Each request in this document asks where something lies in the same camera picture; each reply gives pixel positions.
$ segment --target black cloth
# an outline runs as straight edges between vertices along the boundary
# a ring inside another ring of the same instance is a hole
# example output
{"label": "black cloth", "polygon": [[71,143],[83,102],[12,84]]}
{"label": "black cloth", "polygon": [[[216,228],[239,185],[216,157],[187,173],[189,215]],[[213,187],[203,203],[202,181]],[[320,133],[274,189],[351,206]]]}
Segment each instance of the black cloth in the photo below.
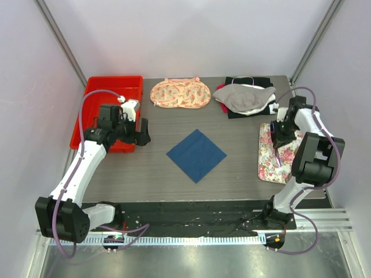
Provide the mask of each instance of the black cloth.
{"label": "black cloth", "polygon": [[[229,85],[232,84],[232,80],[234,77],[226,77],[225,78],[225,84]],[[273,84],[271,83],[271,79],[268,77],[253,77],[254,78],[254,85],[255,86],[260,86],[263,88],[268,88],[268,87],[274,87]],[[243,77],[243,78],[234,78],[233,84],[247,84],[247,85],[252,85],[253,84],[253,79],[251,77]]]}
{"label": "black cloth", "polygon": [[269,108],[269,105],[271,104],[275,104],[276,102],[275,101],[271,101],[270,103],[268,103],[267,107],[265,107],[263,110],[261,110],[260,112],[256,113],[256,114],[252,114],[252,115],[243,115],[243,114],[240,114],[240,113],[235,113],[233,111],[231,111],[228,107],[228,118],[229,119],[240,119],[240,118],[247,118],[247,117],[253,117],[253,116],[258,116],[258,115],[272,115],[271,114],[271,110]]}
{"label": "black cloth", "polygon": [[[254,79],[254,85],[255,86],[260,86],[263,88],[268,88],[268,87],[273,87],[273,84],[271,83],[271,79],[268,77],[253,77]],[[225,78],[225,85],[232,84],[247,84],[247,85],[252,85],[253,84],[253,79],[251,77],[243,77],[243,78],[234,78],[234,77],[226,77]],[[271,115],[270,113],[270,104],[275,104],[275,101],[272,101],[268,103],[267,107],[265,107],[262,111],[252,114],[252,115],[243,115],[240,113],[235,113],[231,111],[228,107],[228,118],[229,119],[240,119],[240,118],[247,118],[247,117],[252,117],[252,116],[257,116],[257,115]]]}

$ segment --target floor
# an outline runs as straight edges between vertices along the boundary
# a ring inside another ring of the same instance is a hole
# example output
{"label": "floor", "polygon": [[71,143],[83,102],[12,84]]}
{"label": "floor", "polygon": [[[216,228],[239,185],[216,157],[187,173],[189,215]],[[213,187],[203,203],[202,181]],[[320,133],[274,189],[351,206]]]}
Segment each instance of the floor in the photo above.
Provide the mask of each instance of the floor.
{"label": "floor", "polygon": [[[286,76],[269,76],[277,97],[290,89]],[[259,126],[274,115],[228,119],[212,99],[201,109],[165,109],[150,100],[153,86],[163,79],[145,79],[142,117],[149,120],[151,143],[134,153],[109,153],[101,162],[84,195],[84,202],[160,202],[181,200],[260,200],[277,194],[284,185],[257,176]],[[201,78],[213,93],[225,78]],[[280,105],[288,105],[287,95]],[[167,156],[177,143],[199,129],[227,157],[195,184]],[[321,191],[307,198],[323,198]]]}
{"label": "floor", "polygon": [[[283,249],[304,250],[313,241],[314,233],[288,233]],[[352,277],[336,232],[320,233],[318,245],[297,256],[266,251],[261,245],[143,246],[97,254],[103,250],[78,246],[68,264],[56,246],[49,246],[40,277]]]}

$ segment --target folded blue cloth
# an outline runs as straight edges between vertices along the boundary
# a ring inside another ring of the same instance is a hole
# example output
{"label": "folded blue cloth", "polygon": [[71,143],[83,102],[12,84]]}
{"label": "folded blue cloth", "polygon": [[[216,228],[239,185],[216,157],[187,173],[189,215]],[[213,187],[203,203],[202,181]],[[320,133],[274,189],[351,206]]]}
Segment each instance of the folded blue cloth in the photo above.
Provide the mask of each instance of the folded blue cloth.
{"label": "folded blue cloth", "polygon": [[198,129],[172,148],[167,155],[195,183],[227,156]]}

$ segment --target tabletop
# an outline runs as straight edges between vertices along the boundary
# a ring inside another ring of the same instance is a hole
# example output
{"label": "tabletop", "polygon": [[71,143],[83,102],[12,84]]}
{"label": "tabletop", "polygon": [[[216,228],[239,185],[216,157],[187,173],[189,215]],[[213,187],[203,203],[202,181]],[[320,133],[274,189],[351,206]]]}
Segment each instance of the tabletop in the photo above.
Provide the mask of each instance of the tabletop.
{"label": "tabletop", "polygon": [[[290,89],[286,76],[271,79],[279,97]],[[225,77],[200,78],[213,93]],[[151,89],[163,79],[145,79],[141,116],[148,119],[152,141],[134,153],[109,153],[98,166],[85,192],[84,202],[160,202],[183,200],[263,200],[284,184],[262,181],[257,175],[259,127],[275,115],[228,119],[211,99],[200,109],[155,107]],[[288,94],[280,106],[287,106]],[[192,131],[199,129],[227,157],[195,184],[166,155]],[[307,198],[324,198],[313,191]]]}

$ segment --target red plastic tray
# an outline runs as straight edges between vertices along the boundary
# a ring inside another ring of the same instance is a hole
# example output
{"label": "red plastic tray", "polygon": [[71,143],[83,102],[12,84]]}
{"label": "red plastic tray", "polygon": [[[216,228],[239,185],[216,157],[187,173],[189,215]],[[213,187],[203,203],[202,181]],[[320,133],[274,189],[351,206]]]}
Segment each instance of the red plastic tray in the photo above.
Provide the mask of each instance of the red plastic tray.
{"label": "red plastic tray", "polygon": [[[127,100],[133,98],[141,103],[143,94],[143,77],[142,76],[96,76],[90,77],[86,85],[84,95],[91,91],[105,89],[114,91]],[[99,106],[101,104],[119,104],[117,98],[108,93],[97,93],[85,100],[82,108],[82,128],[85,130],[93,126],[94,117],[98,117]],[[137,123],[140,119],[140,109],[137,111]],[[78,149],[80,144],[79,123],[76,120],[75,129],[72,134],[70,147],[71,149]],[[135,150],[134,144],[125,144],[117,141],[111,148],[110,152],[133,152]]]}

